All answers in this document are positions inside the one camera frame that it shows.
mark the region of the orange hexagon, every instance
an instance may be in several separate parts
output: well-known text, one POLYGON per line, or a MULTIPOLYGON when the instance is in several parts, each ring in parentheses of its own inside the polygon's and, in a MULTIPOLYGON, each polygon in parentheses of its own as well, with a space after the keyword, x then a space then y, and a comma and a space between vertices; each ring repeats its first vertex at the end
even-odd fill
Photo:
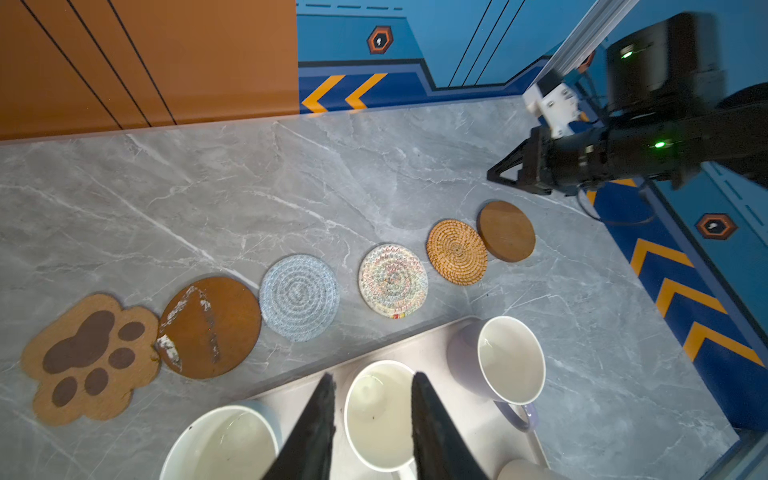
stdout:
POLYGON ((376 27, 368 37, 368 49, 371 55, 380 55, 387 51, 394 41, 392 29, 390 27, 376 27))
POLYGON ((727 240, 739 227, 728 214, 705 214, 696 223, 696 228, 704 238, 727 240))

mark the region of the orange wall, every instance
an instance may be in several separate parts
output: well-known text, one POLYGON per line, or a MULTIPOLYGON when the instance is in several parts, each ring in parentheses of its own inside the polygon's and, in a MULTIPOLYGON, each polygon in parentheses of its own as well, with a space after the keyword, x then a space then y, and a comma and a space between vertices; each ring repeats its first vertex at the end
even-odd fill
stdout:
POLYGON ((281 0, 5 0, 0 140, 299 111, 281 0))

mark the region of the blue woven coaster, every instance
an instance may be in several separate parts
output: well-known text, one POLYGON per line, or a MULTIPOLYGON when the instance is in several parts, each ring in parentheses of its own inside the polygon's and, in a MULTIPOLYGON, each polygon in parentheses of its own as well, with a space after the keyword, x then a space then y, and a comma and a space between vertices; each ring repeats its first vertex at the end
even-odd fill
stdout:
POLYGON ((306 342, 333 322, 339 309, 339 284, 321 259, 291 255, 266 272, 259 305, 268 327, 291 342, 306 342))

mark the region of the marble countertop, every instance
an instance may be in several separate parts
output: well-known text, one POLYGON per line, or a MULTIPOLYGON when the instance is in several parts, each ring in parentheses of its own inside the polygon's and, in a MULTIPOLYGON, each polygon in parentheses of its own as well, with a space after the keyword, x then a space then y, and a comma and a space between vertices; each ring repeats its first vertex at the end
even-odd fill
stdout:
POLYGON ((699 478, 736 440, 725 416, 601 224, 573 199, 491 184, 485 171, 535 125, 519 98, 179 127, 0 146, 0 468, 9 478, 157 478, 196 417, 430 326, 515 316, 546 354, 537 401, 552 468, 586 478, 699 478), (531 219, 536 249, 490 257, 470 287, 442 279, 425 240, 445 218, 472 225, 489 200, 531 219), (385 319, 357 270, 400 243, 429 275, 424 306, 385 319), (235 370, 186 379, 163 368, 128 409, 41 424, 25 344, 84 296, 157 315, 183 286, 226 274, 257 293, 290 253, 336 270, 334 324, 307 343, 267 328, 235 370))

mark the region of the brown paw pad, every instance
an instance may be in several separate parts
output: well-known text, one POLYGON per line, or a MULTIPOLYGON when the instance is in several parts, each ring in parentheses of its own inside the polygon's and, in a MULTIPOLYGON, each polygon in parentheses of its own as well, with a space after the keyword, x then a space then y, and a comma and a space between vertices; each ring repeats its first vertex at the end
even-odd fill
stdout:
POLYGON ((86 297, 22 353, 23 370, 40 381, 32 401, 35 414, 49 425, 80 415, 97 420, 119 415, 132 390, 157 375, 156 338, 157 317, 149 310, 123 310, 108 295, 86 297))

